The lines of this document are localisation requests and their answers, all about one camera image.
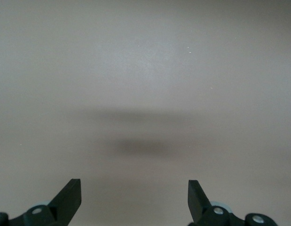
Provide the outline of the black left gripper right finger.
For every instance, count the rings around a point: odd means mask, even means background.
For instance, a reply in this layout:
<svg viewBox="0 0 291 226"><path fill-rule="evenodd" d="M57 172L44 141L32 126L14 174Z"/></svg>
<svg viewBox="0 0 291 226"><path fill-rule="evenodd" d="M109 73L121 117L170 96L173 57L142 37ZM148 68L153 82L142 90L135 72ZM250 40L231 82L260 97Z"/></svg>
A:
<svg viewBox="0 0 291 226"><path fill-rule="evenodd" d="M197 180L188 183L188 207L193 222L191 226L276 226L270 217L249 213L244 219L235 216L232 210L218 203L213 204L204 193Z"/></svg>

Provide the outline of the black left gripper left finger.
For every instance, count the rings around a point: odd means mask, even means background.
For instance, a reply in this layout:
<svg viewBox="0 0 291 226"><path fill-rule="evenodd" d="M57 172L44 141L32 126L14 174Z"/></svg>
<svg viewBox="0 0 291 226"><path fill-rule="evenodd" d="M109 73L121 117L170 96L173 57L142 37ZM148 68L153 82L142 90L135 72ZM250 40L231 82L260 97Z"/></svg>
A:
<svg viewBox="0 0 291 226"><path fill-rule="evenodd" d="M0 226L67 226L81 205L81 180L71 179L48 203L10 219L0 212Z"/></svg>

